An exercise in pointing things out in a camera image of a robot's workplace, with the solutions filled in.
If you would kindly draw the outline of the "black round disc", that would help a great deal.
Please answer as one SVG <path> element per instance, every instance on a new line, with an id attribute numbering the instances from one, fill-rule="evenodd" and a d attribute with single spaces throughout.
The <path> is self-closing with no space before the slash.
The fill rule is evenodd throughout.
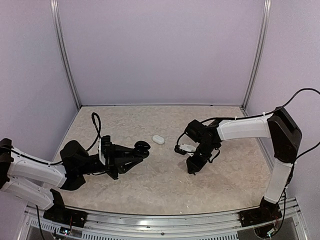
<path id="1" fill-rule="evenodd" d="M 150 155 L 150 149 L 151 146 L 143 140 L 137 141 L 134 144 L 135 155 L 140 156 L 141 158 L 147 158 Z"/>

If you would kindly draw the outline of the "white earbud charging case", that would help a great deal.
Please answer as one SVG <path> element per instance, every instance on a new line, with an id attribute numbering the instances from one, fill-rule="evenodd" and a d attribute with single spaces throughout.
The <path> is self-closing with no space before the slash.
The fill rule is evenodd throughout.
<path id="1" fill-rule="evenodd" d="M 157 134 L 152 136 L 152 141 L 158 145 L 163 145 L 165 143 L 165 139 Z"/>

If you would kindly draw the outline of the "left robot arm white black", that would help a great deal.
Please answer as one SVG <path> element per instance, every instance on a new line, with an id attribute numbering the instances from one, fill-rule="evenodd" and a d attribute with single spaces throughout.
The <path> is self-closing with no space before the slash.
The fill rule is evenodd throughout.
<path id="1" fill-rule="evenodd" d="M 78 141 L 69 141 L 60 151 L 59 162 L 26 154 L 9 138 L 0 141 L 0 190 L 49 210 L 57 221 L 70 218 L 55 188 L 75 191 L 85 184 L 85 175 L 107 174 L 114 180 L 146 159 L 150 145 L 138 141 L 133 148 L 113 144 L 106 135 L 98 141 L 98 153 L 90 155 Z"/>

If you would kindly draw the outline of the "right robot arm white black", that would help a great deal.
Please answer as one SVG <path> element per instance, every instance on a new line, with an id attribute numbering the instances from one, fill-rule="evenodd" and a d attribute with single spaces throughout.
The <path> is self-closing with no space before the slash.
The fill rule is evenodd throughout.
<path id="1" fill-rule="evenodd" d="M 266 222 L 278 210 L 278 202 L 289 184 L 302 141 L 302 131 L 285 108 L 277 107 L 271 113 L 247 117 L 216 117 L 205 124 L 192 120 L 183 132 L 196 147 L 177 145 L 177 150 L 188 154 L 186 169 L 191 175 L 198 173 L 217 157 L 225 142 L 267 139 L 273 147 L 274 164 L 271 178 L 256 210 L 256 218 Z"/>

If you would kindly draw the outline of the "front aluminium rail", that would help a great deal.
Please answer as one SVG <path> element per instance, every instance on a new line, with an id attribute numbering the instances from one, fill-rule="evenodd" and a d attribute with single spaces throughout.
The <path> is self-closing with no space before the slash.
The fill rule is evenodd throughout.
<path id="1" fill-rule="evenodd" d="M 279 202 L 283 216 L 260 224 L 247 223 L 252 209 L 180 215 L 138 215 L 88 210 L 83 226 L 44 219 L 27 206 L 16 240 L 308 240 L 294 198 Z"/>

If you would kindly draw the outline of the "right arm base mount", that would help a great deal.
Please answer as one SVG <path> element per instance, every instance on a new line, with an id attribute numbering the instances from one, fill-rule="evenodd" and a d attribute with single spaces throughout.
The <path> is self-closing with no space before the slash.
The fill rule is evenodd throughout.
<path id="1" fill-rule="evenodd" d="M 242 227 L 274 221 L 276 218 L 280 219 L 282 216 L 282 212 L 279 209 L 269 211 L 266 208 L 260 207 L 239 212 L 239 220 Z"/>

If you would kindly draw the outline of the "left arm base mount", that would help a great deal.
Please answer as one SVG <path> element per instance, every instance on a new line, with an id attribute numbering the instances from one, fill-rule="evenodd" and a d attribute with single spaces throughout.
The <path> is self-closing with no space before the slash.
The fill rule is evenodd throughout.
<path id="1" fill-rule="evenodd" d="M 43 214 L 44 219 L 79 228 L 84 227 L 87 216 L 88 213 L 85 211 L 59 207 L 51 207 L 45 210 Z"/>

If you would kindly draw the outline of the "left aluminium frame post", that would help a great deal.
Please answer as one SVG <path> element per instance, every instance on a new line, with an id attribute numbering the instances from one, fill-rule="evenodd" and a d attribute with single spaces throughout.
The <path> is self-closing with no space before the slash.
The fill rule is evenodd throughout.
<path id="1" fill-rule="evenodd" d="M 59 1 L 58 0 L 50 0 L 50 8 L 53 19 L 54 30 L 57 39 L 57 45 L 60 52 L 60 57 L 63 65 L 63 69 L 66 75 L 67 84 L 70 88 L 71 96 L 74 102 L 74 105 L 79 111 L 82 107 L 82 103 L 78 94 L 78 90 L 73 78 L 70 61 L 68 58 L 67 48 L 64 40 L 62 21 L 60 17 L 59 11 Z"/>

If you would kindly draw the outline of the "aluminium frame post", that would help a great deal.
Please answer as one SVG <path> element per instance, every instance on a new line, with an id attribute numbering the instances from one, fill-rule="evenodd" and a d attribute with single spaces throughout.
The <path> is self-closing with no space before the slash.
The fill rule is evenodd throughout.
<path id="1" fill-rule="evenodd" d="M 63 69 L 66 75 L 67 84 L 70 88 L 71 96 L 74 102 L 74 105 L 79 111 L 82 107 L 82 103 L 78 94 L 78 90 L 73 78 L 70 61 L 68 58 L 67 48 L 64 40 L 62 21 L 60 17 L 59 11 L 59 1 L 58 0 L 50 0 L 50 8 L 53 19 L 54 30 L 57 39 L 57 45 L 60 52 L 60 57 L 63 65 Z"/>
<path id="2" fill-rule="evenodd" d="M 246 111 L 254 90 L 254 85 L 257 79 L 262 55 L 263 55 L 263 50 L 264 50 L 264 45 L 265 45 L 265 40 L 267 36 L 267 31 L 268 31 L 268 25 L 269 25 L 269 19 L 270 19 L 270 13 L 271 13 L 271 6 L 272 6 L 272 1 L 271 0 L 265 0 L 264 5 L 263 5 L 263 12 L 262 12 L 262 20 L 260 24 L 260 30 L 259 30 L 259 35 L 258 35 L 258 40 L 257 40 L 257 46 L 255 50 L 255 55 L 253 59 L 253 64 L 252 68 L 250 71 L 250 76 L 249 76 L 249 82 L 244 94 L 244 99 L 242 101 L 241 108 L 243 111 Z"/>

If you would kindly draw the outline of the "right aluminium frame post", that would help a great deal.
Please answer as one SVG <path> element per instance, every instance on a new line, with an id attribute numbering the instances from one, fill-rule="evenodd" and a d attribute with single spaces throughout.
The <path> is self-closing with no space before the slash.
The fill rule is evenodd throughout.
<path id="1" fill-rule="evenodd" d="M 264 45 L 265 45 L 265 40 L 267 36 L 267 31 L 268 31 L 268 25 L 269 25 L 269 19 L 270 19 L 270 13 L 271 13 L 271 6 L 272 6 L 272 1 L 271 0 L 265 0 L 264 5 L 263 5 L 263 12 L 262 12 L 262 20 L 260 24 L 260 30 L 259 30 L 259 35 L 258 35 L 258 40 L 257 40 L 257 46 L 255 50 L 255 55 L 253 59 L 253 64 L 252 68 L 250 71 L 250 76 L 249 76 L 249 82 L 244 94 L 244 99 L 242 101 L 241 108 L 243 111 L 246 111 L 254 90 L 254 85 L 257 79 L 262 55 L 263 55 L 263 50 L 264 50 Z"/>

